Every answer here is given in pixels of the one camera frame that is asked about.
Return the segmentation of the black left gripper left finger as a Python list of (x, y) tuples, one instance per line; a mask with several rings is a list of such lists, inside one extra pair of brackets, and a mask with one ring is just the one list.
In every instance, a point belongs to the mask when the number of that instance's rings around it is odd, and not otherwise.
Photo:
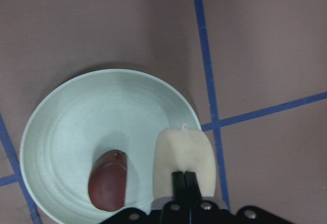
[(190, 223), (190, 210), (187, 202), (187, 187), (184, 173), (172, 173), (172, 200), (168, 201), (161, 213), (161, 223)]

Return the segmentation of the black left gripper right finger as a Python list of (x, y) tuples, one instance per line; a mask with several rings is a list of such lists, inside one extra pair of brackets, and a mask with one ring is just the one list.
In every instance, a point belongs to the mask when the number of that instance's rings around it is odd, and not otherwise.
[(194, 172), (185, 172), (189, 223), (229, 223), (226, 204), (219, 198), (202, 196)]

